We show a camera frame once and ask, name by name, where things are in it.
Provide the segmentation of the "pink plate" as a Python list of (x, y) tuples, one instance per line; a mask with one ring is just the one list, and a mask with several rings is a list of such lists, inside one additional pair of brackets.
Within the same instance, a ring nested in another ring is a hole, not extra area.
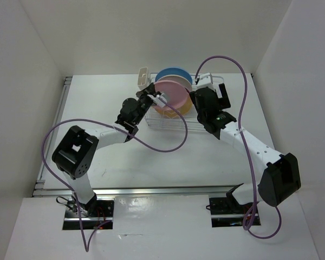
[(172, 80), (161, 80), (154, 83), (155, 91), (167, 96), (167, 103), (174, 108), (182, 107), (188, 97), (186, 88)]

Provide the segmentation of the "yellow plate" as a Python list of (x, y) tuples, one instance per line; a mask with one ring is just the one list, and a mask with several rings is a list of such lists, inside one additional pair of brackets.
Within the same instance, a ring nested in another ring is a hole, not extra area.
[[(177, 110), (179, 111), (180, 114), (185, 115), (187, 114), (190, 109), (192, 107), (192, 101), (191, 99), (188, 97), (186, 99), (186, 102), (179, 108), (177, 108)], [(176, 116), (175, 111), (173, 111), (172, 109), (166, 107), (166, 108), (160, 108), (158, 106), (153, 107), (159, 114), (163, 114), (169, 117), (174, 117)]]

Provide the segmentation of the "cream plate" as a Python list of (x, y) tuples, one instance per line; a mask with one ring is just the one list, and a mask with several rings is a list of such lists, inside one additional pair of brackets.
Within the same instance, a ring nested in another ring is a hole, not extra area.
[(162, 78), (160, 78), (158, 81), (163, 81), (163, 80), (170, 80), (170, 81), (177, 82), (177, 83), (181, 84), (182, 86), (184, 86), (188, 92), (192, 91), (192, 84), (186, 78), (184, 78), (182, 76), (166, 75), (166, 76), (163, 76)]

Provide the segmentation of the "blue plate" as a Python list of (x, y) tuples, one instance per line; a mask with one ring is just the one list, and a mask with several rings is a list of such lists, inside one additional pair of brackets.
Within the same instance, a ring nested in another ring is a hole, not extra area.
[(190, 75), (190, 73), (180, 67), (168, 67), (168, 68), (161, 70), (155, 76), (155, 81), (158, 81), (162, 77), (167, 76), (167, 75), (181, 76), (181, 77), (187, 79), (190, 84), (193, 84), (192, 76)]

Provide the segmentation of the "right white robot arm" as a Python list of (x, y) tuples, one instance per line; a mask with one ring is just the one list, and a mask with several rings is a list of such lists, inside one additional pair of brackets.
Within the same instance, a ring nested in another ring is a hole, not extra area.
[(226, 207), (233, 213), (254, 200), (275, 207), (301, 187), (297, 158), (270, 148), (244, 128), (238, 127), (234, 116), (225, 111), (230, 101), (222, 83), (219, 91), (204, 87), (190, 92), (197, 111), (197, 120), (205, 130), (224, 141), (246, 158), (251, 158), (259, 184), (239, 184), (227, 192)]

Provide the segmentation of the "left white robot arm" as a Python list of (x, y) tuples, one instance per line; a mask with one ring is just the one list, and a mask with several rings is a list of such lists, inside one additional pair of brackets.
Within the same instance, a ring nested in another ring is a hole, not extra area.
[(64, 173), (74, 190), (73, 196), (78, 198), (77, 210), (84, 216), (93, 215), (97, 208), (97, 197), (87, 174), (96, 150), (133, 139), (138, 124), (153, 105), (152, 97), (157, 96), (154, 84), (149, 84), (136, 96), (122, 103), (113, 126), (89, 130), (72, 126), (52, 154), (52, 161)]

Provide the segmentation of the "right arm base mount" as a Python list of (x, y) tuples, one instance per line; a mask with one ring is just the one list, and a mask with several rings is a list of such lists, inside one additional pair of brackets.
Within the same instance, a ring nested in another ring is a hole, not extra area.
[(230, 207), (226, 197), (209, 198), (209, 204), (205, 206), (211, 214), (213, 228), (239, 227), (243, 224), (244, 215), (252, 203)]

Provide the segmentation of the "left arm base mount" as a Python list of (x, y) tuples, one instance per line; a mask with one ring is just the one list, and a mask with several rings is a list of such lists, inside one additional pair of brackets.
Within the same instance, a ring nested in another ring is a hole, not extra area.
[(78, 211), (74, 197), (56, 197), (56, 202), (65, 207), (63, 230), (80, 230), (79, 217), (84, 230), (96, 228), (110, 230), (113, 228), (114, 200), (98, 200), (95, 207), (88, 211), (80, 204)]

